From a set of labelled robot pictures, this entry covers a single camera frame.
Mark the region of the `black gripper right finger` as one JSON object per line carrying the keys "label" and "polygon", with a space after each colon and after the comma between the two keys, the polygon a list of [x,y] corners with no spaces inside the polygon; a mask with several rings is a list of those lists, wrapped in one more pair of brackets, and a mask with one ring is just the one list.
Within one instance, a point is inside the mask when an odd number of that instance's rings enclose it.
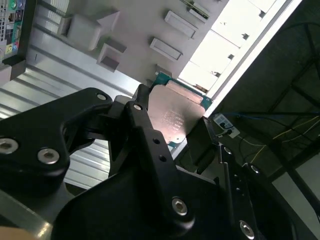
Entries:
{"label": "black gripper right finger", "polygon": [[202,117],[186,139],[195,172],[211,170],[237,239],[316,239],[258,167],[240,165],[235,154],[219,143],[208,118]]}

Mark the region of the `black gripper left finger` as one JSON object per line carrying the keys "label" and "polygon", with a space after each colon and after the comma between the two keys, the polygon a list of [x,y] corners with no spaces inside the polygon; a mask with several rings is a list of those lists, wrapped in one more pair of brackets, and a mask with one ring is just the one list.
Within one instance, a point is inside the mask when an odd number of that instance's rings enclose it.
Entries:
{"label": "black gripper left finger", "polygon": [[186,232],[195,222],[185,203],[178,170],[161,132],[148,116],[149,88],[139,85],[135,100],[113,101],[86,88],[0,122],[0,187],[47,196],[58,190],[72,153],[106,140],[110,177],[138,168],[151,184],[163,222]]}

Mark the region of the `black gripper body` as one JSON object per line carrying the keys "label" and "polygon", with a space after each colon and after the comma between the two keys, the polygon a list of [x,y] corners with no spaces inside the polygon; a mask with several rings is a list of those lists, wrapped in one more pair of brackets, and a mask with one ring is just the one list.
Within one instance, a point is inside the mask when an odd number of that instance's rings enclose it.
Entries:
{"label": "black gripper body", "polygon": [[139,168],[114,175],[72,199],[58,214],[53,240],[231,240],[233,231],[219,188],[212,180],[178,170],[192,228],[164,223],[150,182]]}

